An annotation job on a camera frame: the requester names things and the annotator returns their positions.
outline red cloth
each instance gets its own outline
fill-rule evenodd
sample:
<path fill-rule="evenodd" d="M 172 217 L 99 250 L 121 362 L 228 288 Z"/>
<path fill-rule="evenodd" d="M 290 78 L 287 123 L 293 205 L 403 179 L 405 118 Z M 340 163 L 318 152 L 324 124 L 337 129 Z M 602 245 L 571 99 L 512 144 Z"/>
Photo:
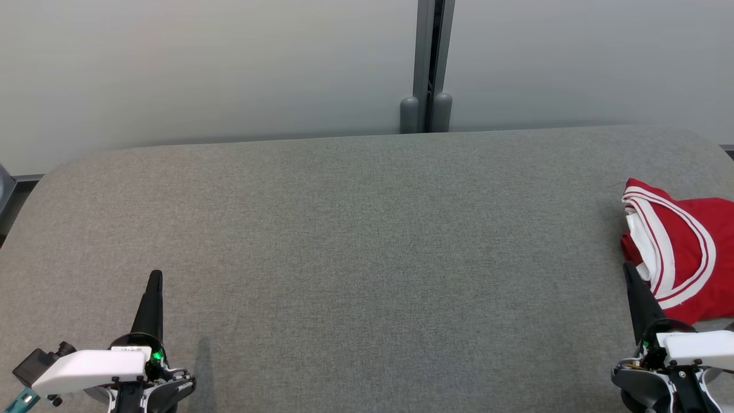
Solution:
<path fill-rule="evenodd" d="M 637 245 L 626 232 L 625 258 L 636 265 L 648 258 L 650 289 L 666 316 L 689 324 L 734 316 L 734 202 L 676 201 L 636 179 L 627 182 L 622 201 L 641 218 L 637 240 L 647 235 L 652 246 Z"/>

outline gray fabric surface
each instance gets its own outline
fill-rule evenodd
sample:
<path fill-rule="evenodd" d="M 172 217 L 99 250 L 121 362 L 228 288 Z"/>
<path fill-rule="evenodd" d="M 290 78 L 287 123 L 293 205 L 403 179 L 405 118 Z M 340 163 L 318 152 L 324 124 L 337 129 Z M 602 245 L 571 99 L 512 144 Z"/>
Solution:
<path fill-rule="evenodd" d="M 0 250 L 0 401 L 32 349 L 126 333 L 159 268 L 170 361 L 200 379 L 180 412 L 622 412 L 630 176 L 734 198 L 723 151 L 654 126 L 72 162 Z M 76 395 L 63 411 L 103 407 Z"/>

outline robotic arm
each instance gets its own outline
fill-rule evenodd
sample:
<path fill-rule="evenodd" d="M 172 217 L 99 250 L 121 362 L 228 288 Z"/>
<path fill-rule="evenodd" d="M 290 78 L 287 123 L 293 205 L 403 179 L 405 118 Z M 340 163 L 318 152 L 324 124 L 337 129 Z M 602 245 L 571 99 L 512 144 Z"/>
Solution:
<path fill-rule="evenodd" d="M 25 413 L 46 396 L 84 390 L 105 403 L 108 413 L 175 413 L 178 402 L 196 389 L 186 369 L 172 369 L 163 348 L 163 274 L 150 273 L 148 287 L 129 334 L 107 350 L 77 351 L 62 342 L 55 353 L 37 348 L 14 370 L 26 389 L 4 410 Z"/>
<path fill-rule="evenodd" d="M 611 371 L 622 402 L 635 413 L 728 413 L 706 384 L 723 370 L 734 370 L 734 329 L 699 333 L 663 310 L 635 266 L 624 266 L 627 297 L 637 342 L 633 357 Z"/>

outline white partition panel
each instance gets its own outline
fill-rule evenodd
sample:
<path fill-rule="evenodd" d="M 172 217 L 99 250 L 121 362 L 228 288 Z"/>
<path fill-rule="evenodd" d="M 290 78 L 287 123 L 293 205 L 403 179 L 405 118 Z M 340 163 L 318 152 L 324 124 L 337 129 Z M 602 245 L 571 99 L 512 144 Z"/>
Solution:
<path fill-rule="evenodd" d="M 451 130 L 654 122 L 734 143 L 734 2 L 456 0 Z"/>
<path fill-rule="evenodd" d="M 102 148 L 397 133 L 418 0 L 0 4 L 0 163 Z"/>

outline folded red garment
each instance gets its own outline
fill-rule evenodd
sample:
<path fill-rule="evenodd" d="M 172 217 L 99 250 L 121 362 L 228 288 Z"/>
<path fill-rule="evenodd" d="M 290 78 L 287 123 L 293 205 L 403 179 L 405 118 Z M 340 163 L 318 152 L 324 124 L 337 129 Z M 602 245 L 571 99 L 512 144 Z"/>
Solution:
<path fill-rule="evenodd" d="M 692 324 L 734 316 L 734 202 L 676 201 L 637 179 L 622 201 L 630 231 L 625 258 L 637 265 L 670 318 Z"/>

